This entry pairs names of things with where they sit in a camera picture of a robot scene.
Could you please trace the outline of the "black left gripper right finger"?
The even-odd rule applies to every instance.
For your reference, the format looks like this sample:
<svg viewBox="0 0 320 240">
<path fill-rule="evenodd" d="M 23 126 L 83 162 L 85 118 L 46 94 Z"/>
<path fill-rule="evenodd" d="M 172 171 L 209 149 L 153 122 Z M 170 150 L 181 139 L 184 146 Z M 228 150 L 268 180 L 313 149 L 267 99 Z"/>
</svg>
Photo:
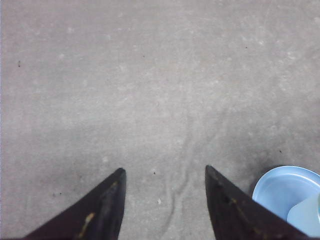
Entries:
<svg viewBox="0 0 320 240">
<path fill-rule="evenodd" d="M 255 202 L 214 167 L 205 167 L 208 213 L 217 240 L 309 240 Z"/>
</svg>

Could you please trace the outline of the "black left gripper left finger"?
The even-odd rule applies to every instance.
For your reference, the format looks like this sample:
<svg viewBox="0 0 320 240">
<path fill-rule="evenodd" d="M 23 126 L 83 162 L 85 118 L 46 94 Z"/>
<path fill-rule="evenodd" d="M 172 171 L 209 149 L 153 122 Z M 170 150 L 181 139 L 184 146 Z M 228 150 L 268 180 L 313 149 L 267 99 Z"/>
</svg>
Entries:
<svg viewBox="0 0 320 240">
<path fill-rule="evenodd" d="M 124 217 L 127 175 L 118 168 L 75 204 L 25 240 L 117 240 Z"/>
</svg>

